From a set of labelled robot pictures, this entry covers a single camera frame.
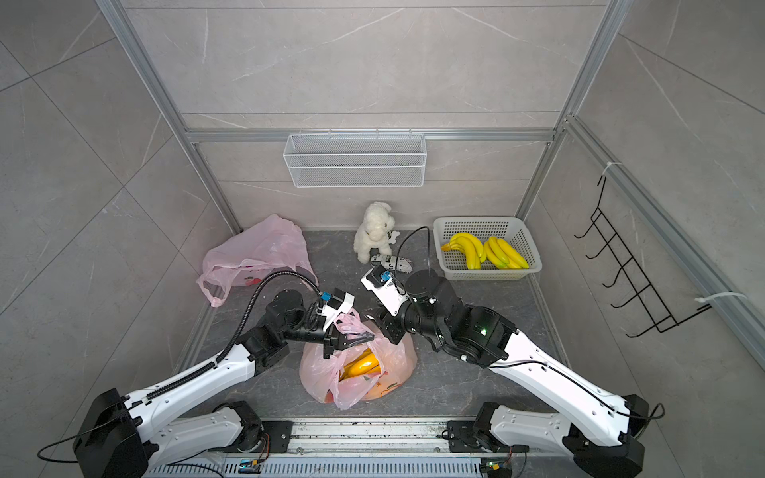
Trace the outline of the orange-yellow banana bunch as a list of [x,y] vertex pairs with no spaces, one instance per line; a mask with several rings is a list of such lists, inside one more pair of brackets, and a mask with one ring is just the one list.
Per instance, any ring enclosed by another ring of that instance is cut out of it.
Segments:
[[340,380],[348,380],[348,378],[356,378],[380,371],[381,365],[377,356],[370,349],[366,349],[356,360],[346,364],[342,374],[340,374]]

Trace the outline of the pink plastic bag with print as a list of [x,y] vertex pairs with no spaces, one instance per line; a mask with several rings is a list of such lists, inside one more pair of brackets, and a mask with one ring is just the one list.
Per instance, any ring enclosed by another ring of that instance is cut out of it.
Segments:
[[377,400],[400,388],[408,380],[418,357],[412,336],[391,343],[371,321],[363,321],[356,310],[339,318],[339,330],[348,335],[372,333],[375,339],[338,351],[325,358],[319,344],[304,346],[300,380],[317,402],[347,410],[363,400]]

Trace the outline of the plain pink plastic bag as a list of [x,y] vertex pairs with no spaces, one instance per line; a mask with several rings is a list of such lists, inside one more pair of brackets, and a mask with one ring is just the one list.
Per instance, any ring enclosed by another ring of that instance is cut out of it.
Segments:
[[234,287],[257,284],[269,273],[284,269],[316,277],[301,228],[272,214],[209,250],[196,282],[210,306],[218,308]]

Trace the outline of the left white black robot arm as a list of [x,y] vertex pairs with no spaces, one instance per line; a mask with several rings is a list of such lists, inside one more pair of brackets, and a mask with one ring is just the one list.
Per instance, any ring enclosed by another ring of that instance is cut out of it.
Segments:
[[248,404],[196,418],[185,412],[263,374],[288,355],[291,342],[316,344],[325,359],[372,342],[374,333],[353,323],[353,302],[337,290],[305,305],[300,292],[282,291],[253,328],[238,333],[216,356],[142,390],[103,392],[73,441],[83,475],[141,477],[207,449],[254,447],[262,426]]

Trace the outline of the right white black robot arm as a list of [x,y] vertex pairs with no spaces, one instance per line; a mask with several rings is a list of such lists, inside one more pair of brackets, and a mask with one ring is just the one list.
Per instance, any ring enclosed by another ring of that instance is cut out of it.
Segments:
[[400,282],[378,266],[362,283],[382,304],[374,321],[391,343],[407,334],[423,336],[436,352],[487,368],[553,407],[541,413],[486,402],[473,424],[448,428],[448,439],[458,446],[560,452],[592,477],[636,477],[643,471],[645,446],[639,435],[651,420],[643,398],[612,394],[588,382],[510,320],[488,307],[464,304],[432,269]]

